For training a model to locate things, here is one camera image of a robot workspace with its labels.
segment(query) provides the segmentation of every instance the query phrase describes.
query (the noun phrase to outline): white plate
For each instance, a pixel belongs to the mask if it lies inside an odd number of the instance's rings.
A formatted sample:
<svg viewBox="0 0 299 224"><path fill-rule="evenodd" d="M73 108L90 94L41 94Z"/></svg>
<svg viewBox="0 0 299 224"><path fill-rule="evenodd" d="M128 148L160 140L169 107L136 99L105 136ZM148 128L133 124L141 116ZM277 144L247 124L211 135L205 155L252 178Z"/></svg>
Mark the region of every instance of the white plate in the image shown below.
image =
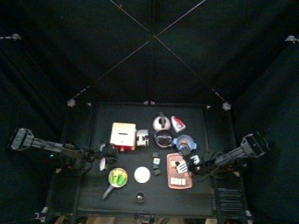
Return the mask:
<svg viewBox="0 0 299 224"><path fill-rule="evenodd" d="M143 166L136 168L136 170L135 170L135 181L139 182L139 183L145 183L149 178L151 178L149 170Z"/></svg>

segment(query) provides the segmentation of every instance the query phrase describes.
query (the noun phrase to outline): black wall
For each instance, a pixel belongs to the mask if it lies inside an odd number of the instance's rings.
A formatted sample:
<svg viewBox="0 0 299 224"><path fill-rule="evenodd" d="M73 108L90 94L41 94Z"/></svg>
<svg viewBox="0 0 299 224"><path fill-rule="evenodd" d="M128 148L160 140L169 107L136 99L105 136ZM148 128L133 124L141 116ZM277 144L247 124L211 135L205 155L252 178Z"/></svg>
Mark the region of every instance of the black wall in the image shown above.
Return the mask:
<svg viewBox="0 0 299 224"><path fill-rule="evenodd" d="M259 131L271 151L252 159L247 198L263 217L299 222L299 45L289 44L235 104L237 140Z"/></svg>
<svg viewBox="0 0 299 224"><path fill-rule="evenodd" d="M0 43L0 223L25 223L41 211L52 161L37 150L5 150L16 128L60 141L66 102L16 42Z"/></svg>

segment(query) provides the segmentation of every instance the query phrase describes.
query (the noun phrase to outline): small container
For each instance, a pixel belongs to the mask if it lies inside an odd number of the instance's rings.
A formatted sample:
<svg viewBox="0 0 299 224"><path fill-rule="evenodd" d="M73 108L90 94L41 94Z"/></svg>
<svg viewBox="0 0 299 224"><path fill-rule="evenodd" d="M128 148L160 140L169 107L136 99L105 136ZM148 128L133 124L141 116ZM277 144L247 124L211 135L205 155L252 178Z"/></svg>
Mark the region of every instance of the small container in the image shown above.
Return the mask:
<svg viewBox="0 0 299 224"><path fill-rule="evenodd" d="M136 194L136 196L135 196L135 201L136 201L137 203L143 203L143 202L145 201L145 196L144 196L144 194L143 194L141 192L139 192L139 193Z"/></svg>

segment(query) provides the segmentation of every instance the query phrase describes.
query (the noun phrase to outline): yellow object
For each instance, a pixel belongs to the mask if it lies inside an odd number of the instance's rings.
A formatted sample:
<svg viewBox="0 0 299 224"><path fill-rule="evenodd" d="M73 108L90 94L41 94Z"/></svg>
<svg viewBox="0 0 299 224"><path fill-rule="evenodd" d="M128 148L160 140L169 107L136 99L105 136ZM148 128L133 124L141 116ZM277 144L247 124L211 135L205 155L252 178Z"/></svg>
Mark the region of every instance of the yellow object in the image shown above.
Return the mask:
<svg viewBox="0 0 299 224"><path fill-rule="evenodd" d="M176 163L175 163L175 161L171 162L171 167L172 167L172 168L176 167Z"/></svg>

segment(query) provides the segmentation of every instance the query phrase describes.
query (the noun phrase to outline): white box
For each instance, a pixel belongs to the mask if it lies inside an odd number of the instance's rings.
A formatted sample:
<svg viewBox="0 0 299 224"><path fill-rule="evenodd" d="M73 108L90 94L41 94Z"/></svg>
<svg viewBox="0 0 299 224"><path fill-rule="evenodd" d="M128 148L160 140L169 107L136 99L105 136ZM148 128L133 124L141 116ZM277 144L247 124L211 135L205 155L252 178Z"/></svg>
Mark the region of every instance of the white box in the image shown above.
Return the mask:
<svg viewBox="0 0 299 224"><path fill-rule="evenodd" d="M133 151L136 149L136 125L113 122L109 143L120 151Z"/></svg>

